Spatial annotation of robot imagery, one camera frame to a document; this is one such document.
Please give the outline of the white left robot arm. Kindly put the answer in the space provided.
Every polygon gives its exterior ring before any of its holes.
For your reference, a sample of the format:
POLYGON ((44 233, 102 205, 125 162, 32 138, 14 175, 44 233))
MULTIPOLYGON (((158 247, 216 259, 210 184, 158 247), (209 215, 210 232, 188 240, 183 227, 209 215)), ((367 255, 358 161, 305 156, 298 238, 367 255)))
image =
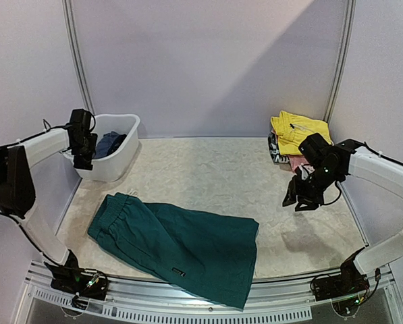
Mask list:
POLYGON ((0 146, 0 215, 15 222, 31 245, 55 267, 65 267, 73 253, 38 211, 31 169, 56 153, 71 151, 74 167, 90 171, 97 138, 89 128, 66 125, 0 146))

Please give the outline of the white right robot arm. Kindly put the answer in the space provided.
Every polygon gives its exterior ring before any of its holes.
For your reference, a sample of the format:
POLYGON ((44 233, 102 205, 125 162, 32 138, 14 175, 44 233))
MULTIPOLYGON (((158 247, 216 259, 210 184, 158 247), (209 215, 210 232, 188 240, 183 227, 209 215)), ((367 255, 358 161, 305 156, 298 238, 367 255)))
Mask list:
MULTIPOLYGON (((347 139, 329 144, 319 133, 308 136, 298 147, 313 172, 301 168, 290 180, 283 206, 313 211, 325 206, 324 192, 348 176, 372 183, 403 201, 403 162, 385 156, 367 143, 347 139)), ((360 277, 403 257, 403 229, 397 234, 355 252, 341 265, 334 280, 339 294, 349 294, 360 277)))

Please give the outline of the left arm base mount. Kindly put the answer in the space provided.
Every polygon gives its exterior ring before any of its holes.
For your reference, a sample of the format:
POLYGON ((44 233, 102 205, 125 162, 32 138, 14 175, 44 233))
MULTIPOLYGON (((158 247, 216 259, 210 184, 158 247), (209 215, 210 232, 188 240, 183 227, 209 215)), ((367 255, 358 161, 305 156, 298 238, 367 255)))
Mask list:
POLYGON ((82 311, 88 307, 89 300, 105 301, 109 279, 105 273, 96 269, 83 269, 52 265, 45 263, 52 273, 51 287, 55 290, 72 294, 70 301, 72 308, 82 311))

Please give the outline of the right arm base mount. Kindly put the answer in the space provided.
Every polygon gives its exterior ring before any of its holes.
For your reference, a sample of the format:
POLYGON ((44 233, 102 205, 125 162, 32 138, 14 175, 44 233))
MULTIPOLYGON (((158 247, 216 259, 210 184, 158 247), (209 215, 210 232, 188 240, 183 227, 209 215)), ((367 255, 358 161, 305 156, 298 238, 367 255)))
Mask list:
POLYGON ((375 287, 370 288, 366 275, 346 279, 344 275, 318 275, 310 282, 310 289, 316 301, 331 300, 334 312, 341 317, 352 317, 360 306, 371 299, 377 291, 381 269, 375 270, 375 287))

